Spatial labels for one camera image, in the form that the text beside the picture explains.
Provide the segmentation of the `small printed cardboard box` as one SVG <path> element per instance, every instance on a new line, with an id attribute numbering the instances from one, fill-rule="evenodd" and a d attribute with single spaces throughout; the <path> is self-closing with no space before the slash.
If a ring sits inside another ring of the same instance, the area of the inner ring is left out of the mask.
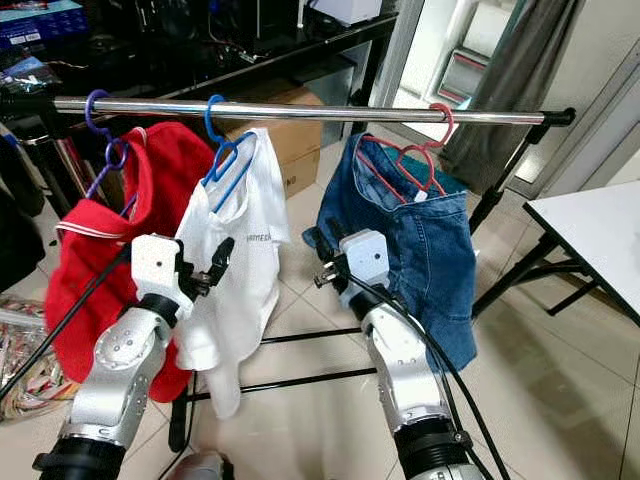
<path id="1" fill-rule="evenodd" d="M 280 160 L 282 179 L 284 180 L 285 197 L 297 195 L 302 189 L 311 186 L 316 180 L 321 150 L 306 152 L 293 159 Z"/>

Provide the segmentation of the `white table with black legs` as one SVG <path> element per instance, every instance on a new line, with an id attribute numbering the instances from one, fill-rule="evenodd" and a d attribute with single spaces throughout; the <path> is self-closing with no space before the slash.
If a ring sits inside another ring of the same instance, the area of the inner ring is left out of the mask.
<path id="1" fill-rule="evenodd" d="M 515 285 L 557 274 L 589 276 L 588 284 L 549 307 L 556 316 L 594 289 L 640 326 L 640 180 L 526 202 L 539 241 L 472 306 L 477 317 Z"/>

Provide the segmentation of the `blue denim garment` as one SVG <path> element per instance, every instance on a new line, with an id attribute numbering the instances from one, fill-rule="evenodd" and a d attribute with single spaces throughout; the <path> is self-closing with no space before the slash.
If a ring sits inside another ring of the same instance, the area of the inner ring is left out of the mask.
<path id="1" fill-rule="evenodd" d="M 476 357 L 471 316 L 476 253 L 467 191 L 415 157 L 401 157 L 371 134 L 352 134 L 326 186 L 310 247 L 338 246 L 360 230 L 387 238 L 389 291 L 429 330 L 457 370 Z"/>

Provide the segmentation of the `clear plastic bag of items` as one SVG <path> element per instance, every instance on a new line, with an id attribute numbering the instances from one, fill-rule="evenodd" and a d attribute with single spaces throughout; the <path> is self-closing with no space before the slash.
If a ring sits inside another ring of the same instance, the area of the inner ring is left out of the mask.
<path id="1" fill-rule="evenodd" d="M 8 384 L 47 338 L 44 305 L 6 294 L 0 306 L 1 384 Z M 0 422 L 33 419 L 72 401 L 79 385 L 70 380 L 55 353 L 44 357 L 0 402 Z"/>

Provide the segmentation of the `red shirt with white stripe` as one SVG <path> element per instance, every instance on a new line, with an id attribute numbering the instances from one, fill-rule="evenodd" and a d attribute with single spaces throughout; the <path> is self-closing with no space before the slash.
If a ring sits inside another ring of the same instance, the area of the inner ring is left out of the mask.
<path id="1" fill-rule="evenodd" d="M 142 234 L 174 236 L 198 180 L 211 166 L 212 150 L 179 122 L 136 127 L 124 134 L 131 155 L 123 169 L 125 195 L 136 198 L 128 215 L 83 198 L 56 225 L 60 262 L 51 275 L 45 323 L 55 328 L 124 244 Z M 52 343 L 70 380 L 90 374 L 93 347 L 128 303 L 136 301 L 131 264 L 116 266 Z"/>

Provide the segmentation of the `clothes rack with silver rail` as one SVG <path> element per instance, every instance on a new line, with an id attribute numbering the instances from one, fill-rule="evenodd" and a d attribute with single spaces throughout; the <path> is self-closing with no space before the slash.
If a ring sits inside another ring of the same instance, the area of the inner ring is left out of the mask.
<path id="1" fill-rule="evenodd" d="M 526 134 L 516 154 L 511 156 L 504 166 L 504 175 L 511 174 L 521 156 L 525 154 L 527 146 L 538 145 L 541 138 L 550 128 L 561 128 L 572 125 L 577 118 L 577 111 L 573 108 L 553 111 L 475 111 L 466 110 L 449 114 L 440 109 L 404 109 L 404 108 L 367 108 L 367 106 L 311 106 L 291 104 L 271 104 L 271 102 L 200 102 L 189 100 L 168 99 L 90 99 L 87 96 L 56 96 L 50 93 L 14 93 L 9 99 L 1 96 L 1 114 L 8 110 L 10 114 L 23 115 L 46 114 L 76 114 L 93 111 L 111 115 L 129 116 L 223 116 L 233 119 L 285 119 L 307 120 L 307 122 L 351 122 L 355 123 L 477 123 L 498 125 L 531 125 L 531 131 Z M 483 223 L 489 212 L 497 206 L 502 197 L 502 184 L 490 188 L 483 195 L 483 201 L 477 206 L 475 216 L 472 216 L 471 228 L 476 229 Z M 22 376 L 35 366 L 37 361 L 47 357 L 52 339 L 58 337 L 63 326 L 50 329 L 50 337 L 41 343 L 32 355 L 28 357 L 22 369 L 3 388 L 3 396 L 9 396 L 10 390 L 18 383 Z M 332 381 L 357 376 L 372 375 L 374 369 L 349 370 L 329 372 L 329 374 L 308 376 L 291 380 L 269 381 L 269 383 L 243 387 L 242 393 L 259 392 L 259 390 L 273 390 L 287 387 L 301 387 L 319 381 Z"/>

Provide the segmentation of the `white printed T-shirt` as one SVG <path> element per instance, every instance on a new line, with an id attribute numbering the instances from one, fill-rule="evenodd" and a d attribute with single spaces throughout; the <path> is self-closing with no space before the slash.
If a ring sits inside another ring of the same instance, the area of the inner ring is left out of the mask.
<path id="1" fill-rule="evenodd" d="M 241 364 L 259 348 L 280 294 L 279 248 L 289 239 L 285 191 L 268 129 L 252 128 L 219 180 L 193 189 L 175 237 L 200 273 L 233 239 L 228 268 L 179 321 L 175 364 L 197 372 L 219 419 L 241 406 Z"/>

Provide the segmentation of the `blue carton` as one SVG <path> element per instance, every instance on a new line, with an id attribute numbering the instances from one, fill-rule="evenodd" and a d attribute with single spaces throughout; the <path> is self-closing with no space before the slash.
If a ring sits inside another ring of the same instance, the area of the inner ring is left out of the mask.
<path id="1" fill-rule="evenodd" d="M 1 50 L 88 32 L 90 22 L 76 0 L 18 0 L 1 5 Z"/>

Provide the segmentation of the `white device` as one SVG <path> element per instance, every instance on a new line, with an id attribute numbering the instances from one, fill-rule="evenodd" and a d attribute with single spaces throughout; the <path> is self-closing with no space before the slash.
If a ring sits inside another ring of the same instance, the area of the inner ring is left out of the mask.
<path id="1" fill-rule="evenodd" d="M 305 0 L 305 5 L 343 26 L 352 26 L 379 17 L 383 0 Z"/>

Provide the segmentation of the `large cardboard box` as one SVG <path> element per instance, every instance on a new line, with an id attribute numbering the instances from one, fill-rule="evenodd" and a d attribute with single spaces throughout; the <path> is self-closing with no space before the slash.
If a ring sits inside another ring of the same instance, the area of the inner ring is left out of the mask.
<path id="1" fill-rule="evenodd" d="M 256 104 L 324 105 L 324 101 L 307 87 L 284 81 L 259 84 L 253 90 L 233 95 L 230 100 Z M 276 159 L 282 165 L 311 154 L 323 145 L 323 123 L 316 120 L 214 119 L 212 123 L 232 138 L 238 137 L 247 129 L 265 128 L 274 147 Z"/>

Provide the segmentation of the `black cluttered desk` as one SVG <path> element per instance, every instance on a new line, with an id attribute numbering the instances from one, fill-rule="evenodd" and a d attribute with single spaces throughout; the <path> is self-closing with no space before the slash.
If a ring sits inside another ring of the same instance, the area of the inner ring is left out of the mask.
<path id="1" fill-rule="evenodd" d="M 3 96 L 225 99 L 273 81 L 302 84 L 347 73 L 342 102 L 365 105 L 396 26 L 396 12 L 343 26 L 305 0 L 76 0 L 87 35 L 0 52 Z M 104 165 L 104 138 L 83 113 L 1 114 L 64 216 Z"/>

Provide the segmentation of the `grey robot foot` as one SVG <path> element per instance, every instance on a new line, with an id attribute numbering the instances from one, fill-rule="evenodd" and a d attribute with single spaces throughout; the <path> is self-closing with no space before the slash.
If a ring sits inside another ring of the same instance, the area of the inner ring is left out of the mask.
<path id="1" fill-rule="evenodd" d="M 234 465 L 225 454 L 192 452 L 175 463 L 165 480 L 236 480 Z"/>

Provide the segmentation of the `grey curtain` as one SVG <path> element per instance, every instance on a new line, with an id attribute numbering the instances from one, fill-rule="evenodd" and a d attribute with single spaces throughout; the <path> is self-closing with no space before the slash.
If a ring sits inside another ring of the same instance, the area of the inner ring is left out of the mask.
<path id="1" fill-rule="evenodd" d="M 582 0 L 518 0 L 470 109 L 540 110 L 581 8 Z M 458 125 L 443 150 L 443 172 L 481 195 L 500 183 L 527 132 L 526 125 Z"/>

